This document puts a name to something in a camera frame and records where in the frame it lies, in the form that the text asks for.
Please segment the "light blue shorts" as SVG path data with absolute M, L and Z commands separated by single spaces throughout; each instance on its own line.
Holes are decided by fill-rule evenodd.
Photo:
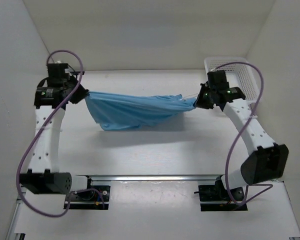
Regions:
M 85 98 L 93 120 L 104 131 L 154 127 L 195 109 L 196 98 L 177 95 L 135 96 L 91 91 Z

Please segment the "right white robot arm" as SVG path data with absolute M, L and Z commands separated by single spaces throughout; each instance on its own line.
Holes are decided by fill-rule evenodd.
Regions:
M 246 96 L 239 87 L 230 87 L 225 71 L 210 71 L 207 79 L 201 84 L 194 106 L 207 110 L 219 107 L 238 130 L 248 153 L 239 169 L 216 179 L 216 197 L 226 200 L 240 187 L 281 178 L 289 155 L 288 147 L 277 144 L 252 117 Z

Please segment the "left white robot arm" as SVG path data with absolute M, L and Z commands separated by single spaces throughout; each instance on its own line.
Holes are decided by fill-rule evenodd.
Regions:
M 95 188 L 87 176 L 60 172 L 58 160 L 61 125 L 67 103 L 77 104 L 88 95 L 78 84 L 78 73 L 67 63 L 49 63 L 48 76 L 37 85 L 34 98 L 36 130 L 40 134 L 34 146 L 27 171 L 21 173 L 20 183 L 33 194 L 66 195 L 77 191 L 83 200 L 90 200 Z

